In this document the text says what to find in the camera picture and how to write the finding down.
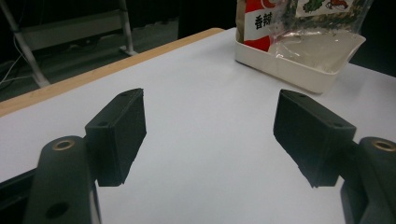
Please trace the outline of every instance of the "white tabletop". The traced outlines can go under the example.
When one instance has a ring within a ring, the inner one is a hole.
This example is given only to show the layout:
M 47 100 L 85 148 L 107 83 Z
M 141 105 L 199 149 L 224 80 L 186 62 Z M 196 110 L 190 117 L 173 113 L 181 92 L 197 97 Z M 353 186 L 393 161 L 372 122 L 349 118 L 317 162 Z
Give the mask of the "white tabletop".
M 115 95 L 145 91 L 148 134 L 125 185 L 99 188 L 104 223 L 344 223 L 342 180 L 311 189 L 273 136 L 279 91 L 308 94 L 396 141 L 396 78 L 348 64 L 321 95 L 234 60 L 235 29 L 0 118 L 0 182 L 84 126 Z

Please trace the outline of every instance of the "wooden table edge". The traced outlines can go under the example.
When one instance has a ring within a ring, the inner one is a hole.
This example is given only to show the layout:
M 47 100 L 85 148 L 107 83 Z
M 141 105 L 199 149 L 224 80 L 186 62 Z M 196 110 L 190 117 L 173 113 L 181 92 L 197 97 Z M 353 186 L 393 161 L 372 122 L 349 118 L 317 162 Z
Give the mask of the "wooden table edge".
M 15 112 L 17 110 L 23 109 L 29 105 L 34 105 L 34 104 L 40 103 L 40 102 L 45 101 L 49 98 L 60 95 L 67 91 L 71 91 L 77 87 L 80 87 L 82 85 L 85 85 L 87 83 L 95 81 L 101 77 L 108 76 L 110 74 L 118 72 L 118 71 L 125 69 L 127 67 L 136 65 L 138 63 L 145 62 L 149 59 L 152 59 L 152 58 L 155 58 L 162 54 L 165 54 L 166 52 L 181 48 L 183 46 L 189 45 L 193 42 L 204 39 L 211 35 L 218 34 L 222 31 L 224 31 L 224 30 L 220 29 L 220 28 L 211 28 L 211 29 L 202 31 L 201 33 L 198 33 L 195 35 L 190 35 L 185 38 L 176 40 L 174 42 L 165 44 L 165 45 L 160 46 L 156 49 L 151 49 L 151 50 L 139 53 L 133 57 L 129 57 L 129 58 L 108 64 L 108 65 L 105 65 L 105 66 L 102 66 L 102 67 L 99 67 L 96 69 L 93 69 L 93 70 L 83 73 L 81 75 L 78 75 L 75 77 L 70 77 L 66 80 L 51 84 L 47 87 L 38 89 L 36 91 L 30 91 L 23 95 L 6 100 L 6 101 L 0 103 L 0 118 L 7 114 Z

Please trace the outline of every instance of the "clear plastic bag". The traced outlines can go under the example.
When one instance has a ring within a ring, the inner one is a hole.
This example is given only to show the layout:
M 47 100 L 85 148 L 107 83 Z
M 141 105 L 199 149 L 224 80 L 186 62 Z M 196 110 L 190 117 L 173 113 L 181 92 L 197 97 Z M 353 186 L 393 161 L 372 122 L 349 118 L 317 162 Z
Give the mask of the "clear plastic bag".
M 338 72 L 365 41 L 361 24 L 373 0 L 279 0 L 268 52 L 325 73 Z

